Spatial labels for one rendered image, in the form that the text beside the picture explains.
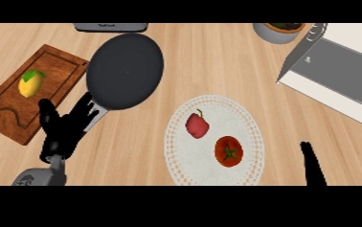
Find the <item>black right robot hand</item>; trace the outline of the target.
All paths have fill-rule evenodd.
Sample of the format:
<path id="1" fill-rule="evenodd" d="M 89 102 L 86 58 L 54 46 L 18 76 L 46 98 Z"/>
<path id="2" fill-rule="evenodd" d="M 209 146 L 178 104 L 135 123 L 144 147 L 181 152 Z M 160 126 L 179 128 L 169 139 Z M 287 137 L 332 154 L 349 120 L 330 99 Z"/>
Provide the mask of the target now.
<path id="1" fill-rule="evenodd" d="M 323 170 L 318 164 L 318 159 L 314 153 L 314 147 L 309 142 L 301 143 L 301 148 L 305 155 L 306 180 L 309 186 L 326 186 L 327 181 Z"/>

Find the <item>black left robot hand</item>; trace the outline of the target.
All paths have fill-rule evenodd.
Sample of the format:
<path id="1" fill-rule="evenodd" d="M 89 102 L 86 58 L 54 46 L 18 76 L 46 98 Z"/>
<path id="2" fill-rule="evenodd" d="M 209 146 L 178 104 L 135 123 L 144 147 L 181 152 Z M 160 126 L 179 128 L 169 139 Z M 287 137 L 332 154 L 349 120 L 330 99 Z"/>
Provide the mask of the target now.
<path id="1" fill-rule="evenodd" d="M 49 99 L 40 99 L 40 125 L 48 134 L 43 143 L 40 159 L 49 162 L 54 155 L 69 159 L 77 148 L 79 141 L 85 135 L 85 129 L 100 114 L 91 111 L 94 108 L 92 95 L 85 93 L 72 112 L 60 116 L 57 108 Z"/>

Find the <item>red tomato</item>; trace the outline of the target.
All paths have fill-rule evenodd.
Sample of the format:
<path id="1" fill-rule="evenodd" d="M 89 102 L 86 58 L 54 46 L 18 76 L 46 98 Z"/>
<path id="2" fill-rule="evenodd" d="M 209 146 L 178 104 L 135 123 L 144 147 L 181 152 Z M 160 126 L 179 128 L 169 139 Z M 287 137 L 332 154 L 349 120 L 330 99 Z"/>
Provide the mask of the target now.
<path id="1" fill-rule="evenodd" d="M 227 167 L 236 167 L 244 159 L 244 148 L 233 136 L 224 136 L 215 144 L 215 158 L 218 163 Z"/>

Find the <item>white round placemat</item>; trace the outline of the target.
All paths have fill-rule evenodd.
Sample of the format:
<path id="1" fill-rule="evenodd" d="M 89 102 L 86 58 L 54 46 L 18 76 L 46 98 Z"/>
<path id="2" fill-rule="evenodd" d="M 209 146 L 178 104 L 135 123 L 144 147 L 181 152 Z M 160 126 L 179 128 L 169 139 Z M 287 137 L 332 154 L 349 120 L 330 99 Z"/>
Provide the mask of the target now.
<path id="1" fill-rule="evenodd" d="M 185 124 L 193 113 L 203 111 L 210 124 L 206 135 L 196 139 Z M 218 140 L 234 137 L 241 143 L 241 163 L 228 168 L 216 160 Z M 244 107 L 219 95 L 193 98 L 179 107 L 165 134 L 165 157 L 178 185 L 258 185 L 265 168 L 265 144 L 258 123 Z"/>

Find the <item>grey white tiered shelf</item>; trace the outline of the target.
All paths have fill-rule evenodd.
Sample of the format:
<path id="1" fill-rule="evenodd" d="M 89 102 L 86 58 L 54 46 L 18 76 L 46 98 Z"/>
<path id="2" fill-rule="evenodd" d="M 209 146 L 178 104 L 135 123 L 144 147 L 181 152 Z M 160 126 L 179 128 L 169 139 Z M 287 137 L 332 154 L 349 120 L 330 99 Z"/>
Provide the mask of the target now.
<path id="1" fill-rule="evenodd" d="M 362 123 L 362 23 L 315 23 L 289 54 L 283 83 Z"/>

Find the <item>brown wooden cutting board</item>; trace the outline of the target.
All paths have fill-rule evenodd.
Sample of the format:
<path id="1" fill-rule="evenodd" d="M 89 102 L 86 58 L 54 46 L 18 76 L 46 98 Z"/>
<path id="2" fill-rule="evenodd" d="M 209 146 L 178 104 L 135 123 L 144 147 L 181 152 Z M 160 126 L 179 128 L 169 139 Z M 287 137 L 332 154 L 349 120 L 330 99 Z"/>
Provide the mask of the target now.
<path id="1" fill-rule="evenodd" d="M 39 100 L 60 106 L 89 61 L 45 44 L 0 85 L 0 133 L 27 145 L 40 129 Z"/>

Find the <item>yellow lemon with leaf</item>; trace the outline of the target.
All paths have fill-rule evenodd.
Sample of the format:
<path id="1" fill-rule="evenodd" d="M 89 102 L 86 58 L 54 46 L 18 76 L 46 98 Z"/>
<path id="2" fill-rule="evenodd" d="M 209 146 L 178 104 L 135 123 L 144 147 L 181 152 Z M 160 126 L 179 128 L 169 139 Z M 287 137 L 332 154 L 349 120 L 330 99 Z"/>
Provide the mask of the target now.
<path id="1" fill-rule="evenodd" d="M 30 70 L 23 74 L 18 83 L 18 91 L 24 98 L 33 97 L 40 92 L 45 78 L 46 73 L 39 70 Z"/>

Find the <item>dark grey frying pan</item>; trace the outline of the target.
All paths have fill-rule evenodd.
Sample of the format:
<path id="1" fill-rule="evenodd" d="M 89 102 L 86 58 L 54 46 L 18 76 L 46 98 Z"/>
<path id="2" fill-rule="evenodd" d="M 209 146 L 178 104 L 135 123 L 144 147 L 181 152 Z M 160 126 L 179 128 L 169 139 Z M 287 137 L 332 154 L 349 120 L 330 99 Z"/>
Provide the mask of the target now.
<path id="1" fill-rule="evenodd" d="M 122 34 L 100 47 L 86 70 L 86 87 L 98 110 L 89 131 L 114 110 L 141 104 L 156 91 L 165 57 L 156 41 L 144 34 Z"/>

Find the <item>red bell pepper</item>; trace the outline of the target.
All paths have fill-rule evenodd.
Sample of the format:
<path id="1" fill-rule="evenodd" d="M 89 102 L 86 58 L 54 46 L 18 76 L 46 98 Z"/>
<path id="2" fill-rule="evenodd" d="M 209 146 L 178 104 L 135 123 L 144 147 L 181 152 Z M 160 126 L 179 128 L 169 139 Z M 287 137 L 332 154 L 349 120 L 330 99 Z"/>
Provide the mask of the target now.
<path id="1" fill-rule="evenodd" d="M 199 109 L 197 113 L 193 113 L 190 115 L 187 123 L 185 123 L 185 128 L 187 128 L 190 135 L 196 139 L 202 139 L 206 136 L 210 130 L 210 124 L 207 123 L 204 119 L 204 113 L 202 109 Z"/>

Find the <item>grey appliance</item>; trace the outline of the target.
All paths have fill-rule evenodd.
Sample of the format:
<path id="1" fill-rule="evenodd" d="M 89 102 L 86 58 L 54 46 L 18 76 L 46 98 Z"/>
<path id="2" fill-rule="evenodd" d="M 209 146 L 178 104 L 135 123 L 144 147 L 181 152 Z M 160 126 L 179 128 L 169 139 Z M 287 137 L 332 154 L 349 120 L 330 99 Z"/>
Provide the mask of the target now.
<path id="1" fill-rule="evenodd" d="M 74 26 L 89 33 L 138 33 L 148 29 L 148 23 L 76 23 Z"/>

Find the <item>grey plant pot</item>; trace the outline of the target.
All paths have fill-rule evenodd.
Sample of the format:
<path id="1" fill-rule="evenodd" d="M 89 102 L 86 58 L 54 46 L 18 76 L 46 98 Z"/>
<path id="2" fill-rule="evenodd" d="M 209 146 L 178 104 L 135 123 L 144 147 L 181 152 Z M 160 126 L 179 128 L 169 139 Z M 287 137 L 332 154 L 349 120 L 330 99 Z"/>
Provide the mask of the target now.
<path id="1" fill-rule="evenodd" d="M 271 23 L 255 23 L 253 29 L 256 34 L 261 36 L 264 40 L 275 44 L 287 44 L 290 43 L 302 30 L 305 29 L 306 24 L 295 30 L 284 30 L 277 28 Z"/>

